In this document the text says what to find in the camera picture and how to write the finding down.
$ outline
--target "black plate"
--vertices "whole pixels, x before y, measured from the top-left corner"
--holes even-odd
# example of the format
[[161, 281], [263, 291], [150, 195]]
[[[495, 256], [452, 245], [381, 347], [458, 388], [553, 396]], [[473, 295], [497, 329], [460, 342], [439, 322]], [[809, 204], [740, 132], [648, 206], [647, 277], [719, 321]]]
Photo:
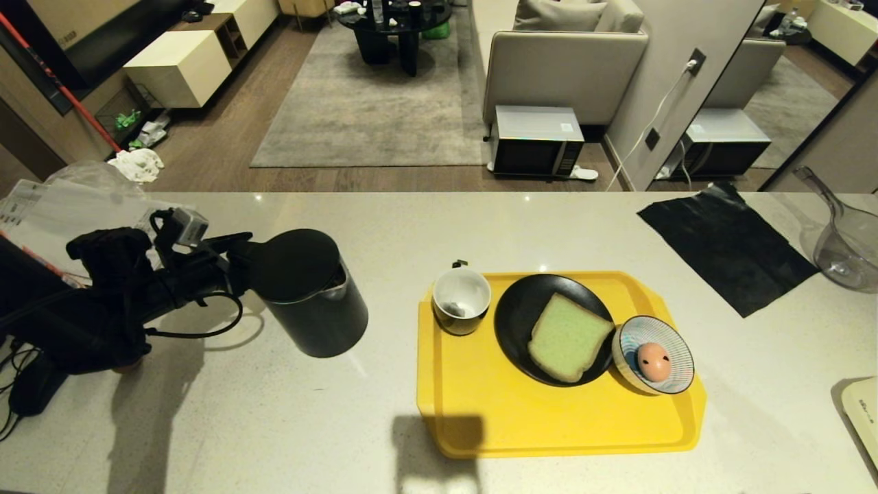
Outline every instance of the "black plate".
[[497, 342], [509, 361], [537, 381], [563, 388], [581, 386], [601, 377], [613, 363], [612, 344], [615, 331], [611, 331], [604, 339], [597, 359], [583, 373], [582, 379], [563, 382], [546, 374], [530, 359], [528, 342], [536, 320], [554, 294], [562, 294], [596, 315], [608, 321], [613, 320], [601, 299], [576, 281], [556, 274], [534, 274], [513, 283], [497, 303], [497, 312], [494, 314]]

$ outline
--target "kettle lid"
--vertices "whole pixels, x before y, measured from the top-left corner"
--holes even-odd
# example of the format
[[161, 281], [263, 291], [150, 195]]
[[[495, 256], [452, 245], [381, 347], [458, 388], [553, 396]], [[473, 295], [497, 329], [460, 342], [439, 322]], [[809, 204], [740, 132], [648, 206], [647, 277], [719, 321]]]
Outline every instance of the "kettle lid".
[[291, 230], [256, 250], [250, 286], [267, 301], [302, 301], [327, 287], [341, 261], [329, 235], [315, 229]]

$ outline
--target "black cloth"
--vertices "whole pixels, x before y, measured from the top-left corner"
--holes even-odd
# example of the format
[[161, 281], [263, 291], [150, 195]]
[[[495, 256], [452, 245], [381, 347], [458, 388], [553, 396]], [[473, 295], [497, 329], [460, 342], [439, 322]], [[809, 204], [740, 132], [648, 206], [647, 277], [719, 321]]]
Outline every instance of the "black cloth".
[[742, 317], [818, 271], [728, 183], [638, 214]]

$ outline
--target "countertop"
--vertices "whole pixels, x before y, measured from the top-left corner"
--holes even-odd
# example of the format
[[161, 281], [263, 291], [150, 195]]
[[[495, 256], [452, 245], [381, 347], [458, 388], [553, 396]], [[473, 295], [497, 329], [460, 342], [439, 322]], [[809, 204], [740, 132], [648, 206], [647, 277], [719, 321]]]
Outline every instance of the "countertop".
[[[23, 492], [875, 492], [833, 401], [874, 375], [876, 297], [818, 274], [742, 319], [638, 216], [678, 193], [155, 193], [208, 236], [315, 228], [369, 307], [349, 352], [305, 356], [252, 294], [239, 327], [151, 338], [136, 372], [70, 377], [0, 444]], [[800, 251], [828, 220], [813, 194], [744, 194]], [[878, 210], [874, 196], [846, 196]], [[670, 454], [447, 460], [415, 406], [418, 300], [452, 260], [483, 272], [625, 271], [661, 295], [708, 393], [701, 441]], [[219, 328], [224, 301], [162, 331]]]

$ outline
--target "egg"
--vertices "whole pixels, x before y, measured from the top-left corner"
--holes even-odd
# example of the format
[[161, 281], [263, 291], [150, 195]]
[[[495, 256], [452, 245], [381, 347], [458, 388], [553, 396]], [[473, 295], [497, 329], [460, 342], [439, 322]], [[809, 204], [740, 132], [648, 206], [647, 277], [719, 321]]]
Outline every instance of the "egg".
[[671, 359], [658, 343], [644, 343], [637, 348], [637, 365], [640, 373], [652, 382], [662, 382], [671, 375]]

